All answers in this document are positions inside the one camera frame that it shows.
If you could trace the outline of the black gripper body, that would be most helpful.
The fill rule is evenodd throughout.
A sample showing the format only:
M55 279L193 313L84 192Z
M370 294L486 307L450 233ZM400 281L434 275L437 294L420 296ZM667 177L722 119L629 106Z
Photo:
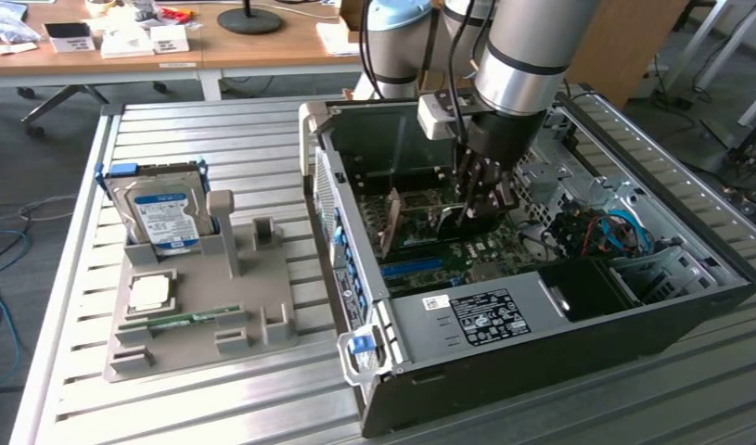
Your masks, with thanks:
M497 111L474 114L466 127L468 148L512 168L529 150L545 117L545 111L525 116Z

